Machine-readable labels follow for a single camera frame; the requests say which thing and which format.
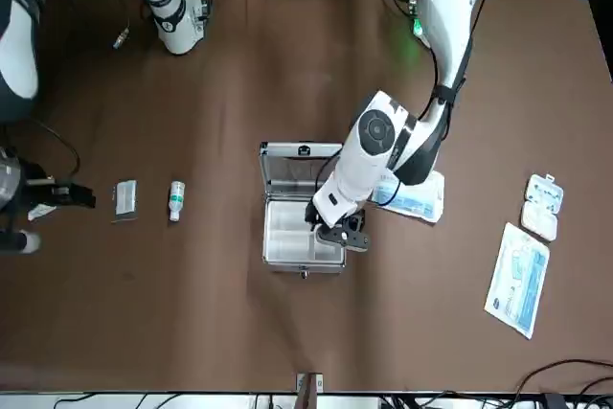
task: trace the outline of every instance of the brown table surface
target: brown table surface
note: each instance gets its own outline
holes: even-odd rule
[[[0,385],[35,390],[512,391],[540,365],[613,359],[609,243],[613,88],[587,3],[488,0],[437,169],[436,226],[368,211],[374,247],[340,276],[261,261],[261,141],[342,142],[381,88],[419,112],[430,56],[381,0],[215,0],[208,37],[170,56],[140,0],[49,0],[35,115],[79,149],[96,211],[32,227],[0,258]],[[67,151],[27,125],[20,152],[49,172]],[[483,306],[507,221],[533,172],[565,191],[534,337]],[[111,189],[138,180],[138,219],[111,224]],[[187,184],[169,225],[170,182]],[[573,392],[607,372],[568,366],[527,389]]]

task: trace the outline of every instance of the small bottle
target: small bottle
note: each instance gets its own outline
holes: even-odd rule
[[[176,222],[179,220],[179,212],[183,209],[183,195],[185,193],[185,184],[181,181],[172,181],[170,184],[170,220]]]

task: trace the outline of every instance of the open aluminum case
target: open aluminum case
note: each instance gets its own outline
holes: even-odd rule
[[[315,178],[341,144],[261,143],[265,218],[263,260],[271,269],[339,273],[345,266],[345,248],[320,243],[305,222],[305,210],[315,194]],[[322,170],[320,186],[334,170],[336,159]]]

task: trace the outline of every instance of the white packet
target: white packet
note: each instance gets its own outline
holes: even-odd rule
[[[532,338],[549,248],[507,223],[489,286],[485,310]]]
[[[381,174],[371,196],[375,204],[385,203],[396,190],[398,179],[390,170]],[[427,222],[436,223],[443,215],[444,176],[432,170],[428,177],[417,186],[400,184],[394,200],[383,210],[392,211],[404,216],[418,217]]]

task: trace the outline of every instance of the plastic packaging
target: plastic packaging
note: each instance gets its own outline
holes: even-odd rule
[[[113,222],[136,218],[136,186],[136,179],[129,179],[118,182],[113,188],[113,201],[115,203],[115,218]]]
[[[172,181],[170,184],[170,220],[176,222],[179,220],[179,213],[183,209],[183,197],[185,194],[185,184],[181,181]]]

